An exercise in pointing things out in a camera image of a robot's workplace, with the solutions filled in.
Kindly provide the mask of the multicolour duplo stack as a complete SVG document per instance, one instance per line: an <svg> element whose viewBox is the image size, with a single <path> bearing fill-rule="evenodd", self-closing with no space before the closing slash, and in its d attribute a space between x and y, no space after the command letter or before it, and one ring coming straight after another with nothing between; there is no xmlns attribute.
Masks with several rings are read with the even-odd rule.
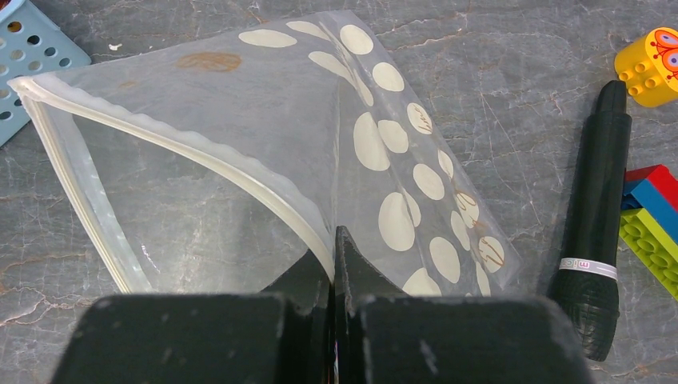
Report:
<svg viewBox="0 0 678 384"><path fill-rule="evenodd" d="M625 173L620 236L677 298L677 179L666 166Z"/></svg>

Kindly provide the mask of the clear polka dot zip bag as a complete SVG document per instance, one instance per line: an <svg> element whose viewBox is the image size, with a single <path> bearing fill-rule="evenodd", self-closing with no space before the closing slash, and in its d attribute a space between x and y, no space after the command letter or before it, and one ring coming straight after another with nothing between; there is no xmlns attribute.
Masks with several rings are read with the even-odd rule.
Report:
<svg viewBox="0 0 678 384"><path fill-rule="evenodd" d="M8 81L118 289L258 292L346 226L411 295L522 260L386 49L320 12Z"/></svg>

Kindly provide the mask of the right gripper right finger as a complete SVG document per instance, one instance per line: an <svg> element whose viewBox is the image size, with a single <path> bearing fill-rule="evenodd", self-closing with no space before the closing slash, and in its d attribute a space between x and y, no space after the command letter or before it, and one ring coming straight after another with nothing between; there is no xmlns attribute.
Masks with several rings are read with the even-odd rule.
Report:
<svg viewBox="0 0 678 384"><path fill-rule="evenodd" d="M351 383L350 344L360 341L360 327L351 326L351 321L362 297L398 295L404 291L362 255L346 226L336 228L334 261L334 381Z"/></svg>

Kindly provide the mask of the yellow butterfly duplo block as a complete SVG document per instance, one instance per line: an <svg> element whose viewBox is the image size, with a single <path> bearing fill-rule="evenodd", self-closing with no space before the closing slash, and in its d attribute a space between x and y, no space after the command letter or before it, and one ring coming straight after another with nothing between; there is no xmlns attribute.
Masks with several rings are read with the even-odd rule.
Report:
<svg viewBox="0 0 678 384"><path fill-rule="evenodd" d="M615 57L618 78L641 106L653 108L677 100L677 31L659 27Z"/></svg>

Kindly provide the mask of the light blue plastic basket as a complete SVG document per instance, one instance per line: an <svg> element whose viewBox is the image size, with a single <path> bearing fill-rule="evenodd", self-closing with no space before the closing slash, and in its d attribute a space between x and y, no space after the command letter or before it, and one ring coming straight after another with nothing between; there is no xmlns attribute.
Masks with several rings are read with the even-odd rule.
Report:
<svg viewBox="0 0 678 384"><path fill-rule="evenodd" d="M2 1L1 144L30 120L9 80L90 63L90 56L32 2Z"/></svg>

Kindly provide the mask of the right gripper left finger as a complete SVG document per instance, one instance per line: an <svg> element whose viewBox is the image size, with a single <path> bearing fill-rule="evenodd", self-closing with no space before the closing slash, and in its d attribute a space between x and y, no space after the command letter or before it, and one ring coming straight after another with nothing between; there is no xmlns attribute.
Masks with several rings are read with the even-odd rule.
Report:
<svg viewBox="0 0 678 384"><path fill-rule="evenodd" d="M328 383L332 283L311 250L262 290L285 299L276 383Z"/></svg>

